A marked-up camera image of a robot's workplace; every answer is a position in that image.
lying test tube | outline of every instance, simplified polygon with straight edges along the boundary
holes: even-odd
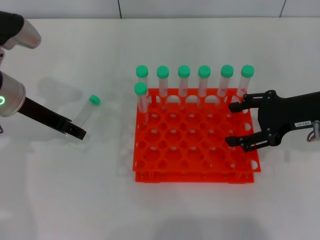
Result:
[[[178,68],[179,83],[179,97],[186,97],[188,91],[188,78],[190,76],[190,67],[182,65]]]
[[[86,123],[91,114],[94,112],[96,106],[100,105],[100,98],[96,95],[91,95],[89,101],[86,103],[81,112],[76,116],[72,123],[80,128]],[[66,140],[68,141],[71,138],[71,135],[65,134]]]
[[[207,65],[203,65],[199,67],[198,75],[199,75],[198,96],[205,97],[207,95],[208,78],[211,75],[210,67]]]
[[[136,76],[138,77],[138,82],[143,82],[148,87],[148,68],[145,65],[139,65],[137,66],[135,70]]]
[[[144,82],[138,82],[134,86],[134,92],[138,97],[139,112],[145,115],[145,123],[148,122],[147,89],[147,85]]]
[[[234,68],[231,65],[224,65],[221,68],[221,79],[217,92],[218,97],[223,98],[227,94],[230,78],[233,76],[233,74]]]
[[[255,68],[251,65],[244,65],[241,69],[241,79],[239,87],[236,91],[238,97],[243,97],[247,92],[247,88],[250,82],[250,79],[255,73]]]
[[[167,66],[159,66],[156,75],[159,78],[159,95],[165,98],[168,95],[169,68]]]

white table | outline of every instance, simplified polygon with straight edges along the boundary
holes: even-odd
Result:
[[[309,129],[259,150],[254,184],[138,184],[131,171],[136,66],[171,70],[231,64],[256,74],[250,93],[282,97],[320,90],[319,18],[31,20],[35,49],[6,52],[1,70],[27,96],[74,119],[91,94],[102,104],[84,127],[90,138],[63,134],[21,114],[1,118],[1,240],[313,240],[319,238],[320,146]]]

rack hole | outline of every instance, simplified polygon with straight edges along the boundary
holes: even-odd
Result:
[[[165,152],[165,158],[169,161],[177,161],[182,158],[182,153],[176,146],[172,146]]]
[[[202,134],[199,130],[196,129],[190,129],[186,133],[186,137],[189,140],[189,142],[197,143],[202,139]]]
[[[157,104],[160,104],[160,103],[161,103],[161,98],[160,98],[159,96],[156,96],[156,97],[155,97],[155,102],[156,102]]]
[[[149,147],[143,155],[146,161],[157,161],[160,158],[160,151],[156,146]]]
[[[176,112],[170,112],[165,117],[169,124],[177,124],[180,122],[180,116]]]
[[[161,120],[161,117],[159,116],[158,113],[152,112],[149,115],[149,123],[150,124],[157,124],[159,123]]]
[[[172,128],[165,133],[165,139],[172,143],[180,141],[181,137],[181,132],[175,128]]]
[[[170,95],[166,99],[166,103],[167,104],[178,104],[178,105],[180,105],[180,102],[181,102],[181,100],[177,95]]]
[[[209,158],[216,161],[224,161],[226,159],[226,153],[221,148],[213,147],[209,151]]]
[[[200,100],[198,98],[198,96],[196,95],[190,95],[190,96],[187,96],[186,99],[185,99],[185,102],[186,103],[199,103]]]
[[[220,114],[211,112],[206,115],[206,120],[211,125],[218,125],[221,122],[222,118]]]
[[[237,96],[232,96],[232,98],[231,98],[231,102],[232,103],[240,103],[240,99],[237,97]]]
[[[255,160],[251,160],[252,170],[256,170],[258,168],[258,163]]]
[[[147,142],[153,143],[160,139],[160,132],[157,129],[149,129],[144,135]]]
[[[186,116],[186,121],[190,124],[198,124],[201,121],[201,117],[199,113],[189,113]]]
[[[165,168],[167,168],[167,163],[166,163],[166,161],[161,160],[161,161],[158,163],[158,168],[160,168],[160,169],[165,169]]]
[[[246,123],[244,124],[244,128],[245,128],[246,131],[250,131],[250,130],[251,130],[251,125],[246,122]]]
[[[224,139],[219,130],[210,129],[207,133],[207,136],[208,139],[213,143],[221,142]]]
[[[193,160],[193,161],[201,161],[204,158],[204,154],[202,153],[202,151],[197,148],[197,147],[190,147],[188,152],[187,152],[187,156]]]
[[[219,98],[215,95],[207,96],[204,101],[208,104],[216,104],[216,105],[220,104]]]

orange test tube rack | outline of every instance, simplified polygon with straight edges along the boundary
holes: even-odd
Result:
[[[169,102],[170,96],[177,98],[178,89],[169,88],[168,97],[160,98],[158,88],[149,88],[148,122],[138,108],[136,114],[136,182],[254,182],[254,173],[261,171],[257,150],[244,152],[225,142],[227,136],[254,133],[251,112],[231,113],[228,109],[236,88],[229,88],[219,104],[208,101],[217,96],[217,90],[208,88],[207,98],[189,102],[189,96],[198,95],[197,88],[189,88],[179,102]]]

green screw cap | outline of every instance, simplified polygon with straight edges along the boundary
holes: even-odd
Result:
[[[169,76],[169,68],[167,66],[160,66],[156,70],[156,75],[160,79],[166,79]]]
[[[211,69],[207,65],[199,67],[198,75],[200,78],[207,79],[211,75]]]
[[[234,75],[234,68],[231,65],[224,65],[221,68],[221,76],[224,78],[231,78]]]
[[[96,95],[91,95],[89,98],[90,103],[93,105],[99,106],[100,105],[100,98],[98,98]]]
[[[138,96],[143,96],[147,93],[147,85],[144,82],[138,82],[134,85],[134,92]]]
[[[251,65],[244,65],[241,69],[241,75],[245,78],[252,78],[255,73],[255,68]]]
[[[149,72],[148,72],[148,68],[145,65],[140,65],[136,67],[135,70],[136,75],[138,76],[138,78],[145,78],[148,76]]]
[[[178,68],[178,76],[180,78],[186,79],[190,76],[190,67],[187,65],[182,65]]]

